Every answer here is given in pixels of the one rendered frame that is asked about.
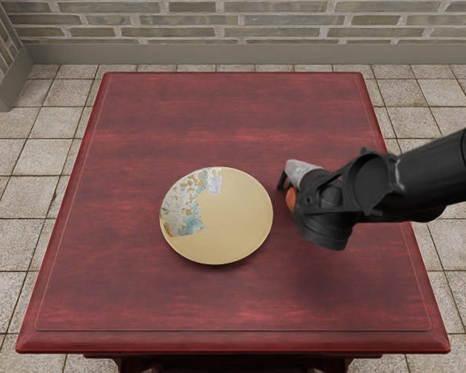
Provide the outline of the beige plate with printed pattern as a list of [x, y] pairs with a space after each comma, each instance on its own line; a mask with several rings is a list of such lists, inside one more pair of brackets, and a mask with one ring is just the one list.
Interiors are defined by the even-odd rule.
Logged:
[[242, 260], [266, 240], [273, 205], [253, 176], [229, 167], [206, 167], [175, 182], [166, 193], [160, 225], [168, 244], [196, 263]]

